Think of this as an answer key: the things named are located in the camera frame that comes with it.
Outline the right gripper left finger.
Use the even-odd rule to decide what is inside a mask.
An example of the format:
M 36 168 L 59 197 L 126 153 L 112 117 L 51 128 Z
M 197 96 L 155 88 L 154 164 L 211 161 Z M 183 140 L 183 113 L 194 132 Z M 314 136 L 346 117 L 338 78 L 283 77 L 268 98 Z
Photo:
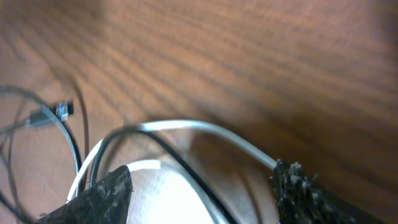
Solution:
M 127 166 L 118 167 L 93 187 L 38 224 L 126 224 L 133 186 Z

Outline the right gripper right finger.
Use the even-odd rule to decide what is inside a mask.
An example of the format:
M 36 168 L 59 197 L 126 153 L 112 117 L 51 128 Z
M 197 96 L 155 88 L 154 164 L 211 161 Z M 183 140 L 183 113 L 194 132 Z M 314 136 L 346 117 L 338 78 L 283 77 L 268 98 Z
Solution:
M 277 160 L 271 179 L 281 224 L 362 224 L 382 220 L 326 191 L 299 163 Z

